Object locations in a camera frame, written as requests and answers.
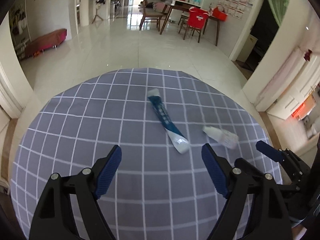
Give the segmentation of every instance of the tripod stand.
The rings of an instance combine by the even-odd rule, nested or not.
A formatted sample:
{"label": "tripod stand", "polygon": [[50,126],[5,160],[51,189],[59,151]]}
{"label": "tripod stand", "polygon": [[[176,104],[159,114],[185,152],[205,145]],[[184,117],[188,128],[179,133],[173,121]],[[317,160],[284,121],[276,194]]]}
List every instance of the tripod stand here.
{"label": "tripod stand", "polygon": [[96,15],[94,16],[92,23],[95,22],[97,17],[99,17],[103,21],[103,19],[98,15],[98,9],[100,9],[100,7],[101,7],[101,5],[97,4],[97,6],[96,6]]}

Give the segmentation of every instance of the white tile floor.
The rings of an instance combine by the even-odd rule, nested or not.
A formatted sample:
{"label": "white tile floor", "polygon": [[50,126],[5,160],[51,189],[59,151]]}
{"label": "white tile floor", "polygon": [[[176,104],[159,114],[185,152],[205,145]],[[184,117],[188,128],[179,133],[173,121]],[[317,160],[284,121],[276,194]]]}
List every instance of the white tile floor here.
{"label": "white tile floor", "polygon": [[155,23],[147,23],[139,31],[141,18],[142,15],[129,13],[128,17],[110,22],[95,22],[81,28],[78,36],[56,50],[49,49],[37,58],[21,62],[34,94],[18,121],[11,161],[27,127],[51,97],[116,69],[154,67],[184,71],[236,101],[264,127],[258,112],[241,90],[245,77],[205,36],[200,43],[197,35],[183,40],[176,24],[169,24],[163,35],[159,35]]}

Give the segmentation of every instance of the wooden chair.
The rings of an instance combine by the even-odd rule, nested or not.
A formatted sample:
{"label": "wooden chair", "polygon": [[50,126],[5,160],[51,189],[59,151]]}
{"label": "wooden chair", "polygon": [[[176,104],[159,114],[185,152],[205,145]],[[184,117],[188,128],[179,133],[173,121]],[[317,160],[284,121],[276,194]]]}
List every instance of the wooden chair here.
{"label": "wooden chair", "polygon": [[179,33],[181,32],[183,25],[186,25],[186,31],[183,35],[183,39],[185,40],[189,28],[191,28],[192,36],[195,33],[195,31],[199,33],[199,38],[198,38],[198,43],[199,43],[202,29],[204,27],[206,20],[209,17],[209,14],[207,11],[194,8],[194,7],[191,7],[189,9],[189,12],[190,12],[190,17],[188,19],[182,20]]}
{"label": "wooden chair", "polygon": [[144,22],[146,22],[146,19],[148,19],[150,20],[148,22],[156,22],[157,29],[158,31],[160,31],[160,21],[161,21],[161,18],[164,16],[164,14],[161,12],[155,12],[153,8],[146,8],[146,5],[147,5],[146,0],[143,0],[142,5],[143,5],[143,17],[140,22],[139,30],[142,29]]}

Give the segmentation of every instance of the white door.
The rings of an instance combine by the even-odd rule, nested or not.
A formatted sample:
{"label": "white door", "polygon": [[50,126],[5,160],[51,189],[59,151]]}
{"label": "white door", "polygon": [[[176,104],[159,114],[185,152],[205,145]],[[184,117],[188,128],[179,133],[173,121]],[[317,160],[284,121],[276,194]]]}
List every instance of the white door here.
{"label": "white door", "polygon": [[287,119],[307,99],[319,82],[320,57],[313,55],[267,113]]}

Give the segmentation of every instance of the round table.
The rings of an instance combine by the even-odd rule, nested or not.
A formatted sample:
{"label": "round table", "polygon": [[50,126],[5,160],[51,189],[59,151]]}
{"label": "round table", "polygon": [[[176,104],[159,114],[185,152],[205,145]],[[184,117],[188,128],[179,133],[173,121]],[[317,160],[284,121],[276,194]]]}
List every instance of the round table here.
{"label": "round table", "polygon": [[[173,147],[156,117],[147,91],[158,88],[172,121],[189,140],[189,152]],[[203,125],[239,136],[235,150],[202,132]],[[201,159],[210,143],[231,165],[243,157],[281,182],[279,166],[255,149],[268,138],[237,103],[180,71],[125,69],[83,82],[52,98],[29,126],[12,169],[11,196],[18,221],[28,237],[32,215],[53,172],[75,175],[105,157],[113,145],[122,162],[101,211],[120,240],[206,240],[225,199],[217,194]],[[72,197],[80,236],[88,238]],[[242,236],[249,214],[246,203],[237,231]]]}

